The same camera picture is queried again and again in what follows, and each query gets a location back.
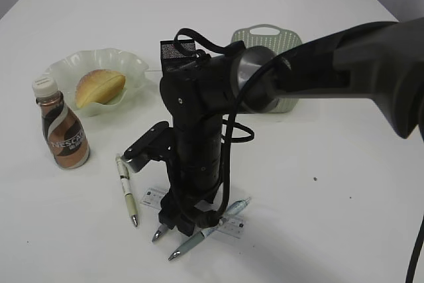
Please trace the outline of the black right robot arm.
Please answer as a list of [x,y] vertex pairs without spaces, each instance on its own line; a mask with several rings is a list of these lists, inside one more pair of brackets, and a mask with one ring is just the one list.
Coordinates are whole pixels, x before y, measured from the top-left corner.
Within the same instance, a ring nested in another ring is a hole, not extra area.
[[240,113],[283,97],[366,98],[405,139],[423,128],[423,20],[366,23],[281,54],[244,42],[217,46],[189,28],[160,44],[160,94],[173,120],[169,180],[192,227],[216,225],[229,201]]

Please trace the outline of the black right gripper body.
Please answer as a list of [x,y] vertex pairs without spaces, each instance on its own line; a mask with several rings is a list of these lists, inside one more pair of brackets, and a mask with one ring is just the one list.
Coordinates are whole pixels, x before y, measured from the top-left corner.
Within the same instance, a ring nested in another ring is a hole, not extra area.
[[172,116],[179,173],[178,198],[186,207],[211,200],[222,181],[223,115],[235,100],[227,57],[163,66],[160,95]]

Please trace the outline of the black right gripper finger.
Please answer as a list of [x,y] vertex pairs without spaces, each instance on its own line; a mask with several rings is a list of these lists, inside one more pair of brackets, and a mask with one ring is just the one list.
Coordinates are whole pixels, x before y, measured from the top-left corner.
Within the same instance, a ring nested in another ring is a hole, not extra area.
[[177,227],[178,230],[183,229],[181,211],[175,202],[173,195],[167,193],[160,202],[161,210],[158,214],[158,219],[161,224],[164,224],[169,229]]
[[211,210],[202,211],[194,206],[182,205],[180,211],[178,230],[186,236],[192,236],[196,227],[206,229],[212,226]]

